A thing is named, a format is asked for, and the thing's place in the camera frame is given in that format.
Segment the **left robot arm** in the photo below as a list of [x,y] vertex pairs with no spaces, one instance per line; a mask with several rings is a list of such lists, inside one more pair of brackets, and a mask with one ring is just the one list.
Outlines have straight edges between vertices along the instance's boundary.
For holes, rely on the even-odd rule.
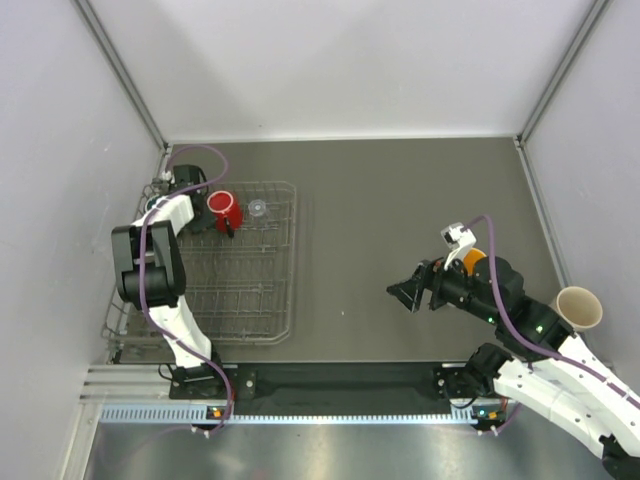
[[189,224],[209,226],[205,196],[187,187],[204,183],[193,165],[172,169],[166,186],[144,216],[111,232],[116,289],[125,303],[151,319],[175,362],[167,369],[172,399],[214,399],[227,394],[226,374],[211,340],[200,330],[186,299],[186,271],[178,234]]

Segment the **beige patterned mug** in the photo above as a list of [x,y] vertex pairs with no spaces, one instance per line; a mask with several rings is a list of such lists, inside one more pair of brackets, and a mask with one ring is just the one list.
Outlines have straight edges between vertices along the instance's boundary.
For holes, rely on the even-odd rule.
[[552,301],[552,308],[577,332],[596,327],[603,317],[599,299],[590,290],[579,286],[560,290]]

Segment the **red mug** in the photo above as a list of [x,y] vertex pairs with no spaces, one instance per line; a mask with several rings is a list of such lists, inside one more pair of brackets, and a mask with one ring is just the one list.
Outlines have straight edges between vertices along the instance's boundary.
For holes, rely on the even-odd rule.
[[215,228],[229,238],[244,222],[244,214],[236,196],[227,190],[217,190],[209,195],[206,205],[215,217]]

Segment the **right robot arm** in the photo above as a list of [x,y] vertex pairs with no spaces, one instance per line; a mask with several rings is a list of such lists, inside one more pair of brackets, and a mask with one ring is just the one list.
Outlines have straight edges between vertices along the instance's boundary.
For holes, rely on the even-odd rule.
[[536,412],[579,440],[612,478],[638,478],[638,394],[559,313],[525,294],[509,262],[484,257],[468,271],[460,261],[424,260],[387,292],[412,312],[429,292],[430,310],[452,305],[492,325],[497,344],[478,347],[465,365],[469,389]]

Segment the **white mug orange inside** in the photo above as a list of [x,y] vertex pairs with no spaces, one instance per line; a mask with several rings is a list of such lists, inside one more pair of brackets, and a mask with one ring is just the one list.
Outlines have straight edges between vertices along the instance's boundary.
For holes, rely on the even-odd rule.
[[469,276],[471,276],[474,273],[474,269],[476,264],[482,260],[483,258],[486,258],[487,255],[485,254],[484,251],[473,247],[464,257],[463,259],[463,265],[468,273]]

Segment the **clear plastic cup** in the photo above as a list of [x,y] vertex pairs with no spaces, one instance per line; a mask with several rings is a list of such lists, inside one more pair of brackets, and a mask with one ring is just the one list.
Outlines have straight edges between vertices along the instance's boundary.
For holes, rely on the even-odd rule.
[[250,218],[255,222],[266,222],[269,218],[267,203],[262,199],[251,200],[247,207]]

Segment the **dark green mug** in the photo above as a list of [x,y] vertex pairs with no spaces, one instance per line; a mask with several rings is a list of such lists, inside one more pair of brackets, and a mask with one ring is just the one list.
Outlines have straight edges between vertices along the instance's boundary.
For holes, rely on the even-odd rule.
[[156,205],[156,203],[159,201],[159,199],[160,199],[159,196],[149,198],[144,205],[144,212],[147,213],[150,210],[152,210]]

